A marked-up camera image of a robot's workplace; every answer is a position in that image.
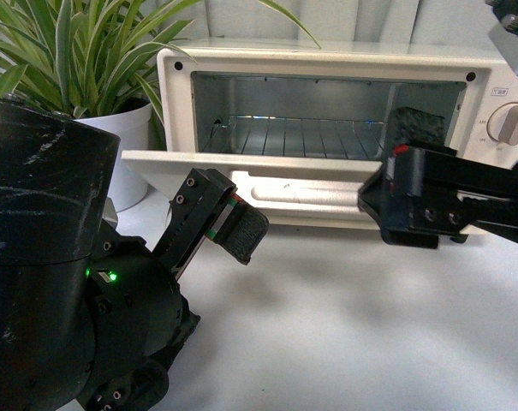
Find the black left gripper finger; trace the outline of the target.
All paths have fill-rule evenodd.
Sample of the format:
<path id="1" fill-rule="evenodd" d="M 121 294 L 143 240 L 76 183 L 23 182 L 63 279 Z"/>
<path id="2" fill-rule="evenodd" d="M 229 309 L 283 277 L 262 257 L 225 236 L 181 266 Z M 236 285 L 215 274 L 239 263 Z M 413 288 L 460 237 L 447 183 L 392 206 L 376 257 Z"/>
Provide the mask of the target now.
<path id="1" fill-rule="evenodd" d="M 268 218 L 214 169 L 193 168 L 170 202 L 170 222 L 153 255 L 178 279 L 209 239 L 246 265 L 269 229 Z"/>

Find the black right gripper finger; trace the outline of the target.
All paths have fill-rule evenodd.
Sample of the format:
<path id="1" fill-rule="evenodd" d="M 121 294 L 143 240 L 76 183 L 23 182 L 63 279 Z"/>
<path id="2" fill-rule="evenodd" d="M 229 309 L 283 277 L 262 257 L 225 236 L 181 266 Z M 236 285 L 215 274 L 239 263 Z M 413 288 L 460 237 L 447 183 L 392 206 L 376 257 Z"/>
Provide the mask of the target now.
<path id="1" fill-rule="evenodd" d="M 444 120 L 408 107 L 387 123 L 382 164 L 357 204 L 390 245 L 435 249 L 464 242 L 474 226 L 518 244 L 518 162 L 511 169 L 458 158 L 444 144 Z"/>

